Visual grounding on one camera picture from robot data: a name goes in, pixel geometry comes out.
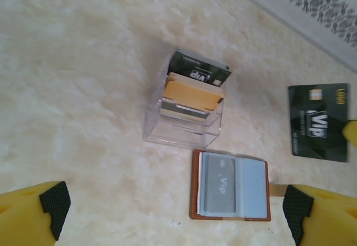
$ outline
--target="beige carpet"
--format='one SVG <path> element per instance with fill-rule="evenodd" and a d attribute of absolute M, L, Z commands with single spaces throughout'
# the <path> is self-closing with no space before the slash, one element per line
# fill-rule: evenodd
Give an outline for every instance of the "beige carpet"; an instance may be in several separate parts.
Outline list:
<path fill-rule="evenodd" d="M 357 0 L 252 0 L 357 71 Z"/>

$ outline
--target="black vip card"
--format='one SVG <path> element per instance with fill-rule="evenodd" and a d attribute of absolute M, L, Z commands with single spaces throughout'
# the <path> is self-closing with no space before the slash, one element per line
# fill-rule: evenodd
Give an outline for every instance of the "black vip card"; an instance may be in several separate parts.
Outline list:
<path fill-rule="evenodd" d="M 348 121 L 349 84 L 290 86 L 292 154 L 347 161 L 342 130 Z"/>
<path fill-rule="evenodd" d="M 228 66 L 183 49 L 177 49 L 172 56 L 167 73 L 170 72 L 218 87 L 231 73 Z"/>

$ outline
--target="transparent plastic organizer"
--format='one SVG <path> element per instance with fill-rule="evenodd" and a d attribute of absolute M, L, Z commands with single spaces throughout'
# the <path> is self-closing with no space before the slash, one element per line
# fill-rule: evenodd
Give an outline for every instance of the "transparent plastic organizer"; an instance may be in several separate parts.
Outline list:
<path fill-rule="evenodd" d="M 167 70 L 168 65 L 158 74 L 157 88 L 147 108 L 143 138 L 145 141 L 169 146 L 204 149 L 219 136 L 224 101 L 203 120 L 165 113 L 161 110 L 164 102 L 185 109 L 162 97 Z"/>

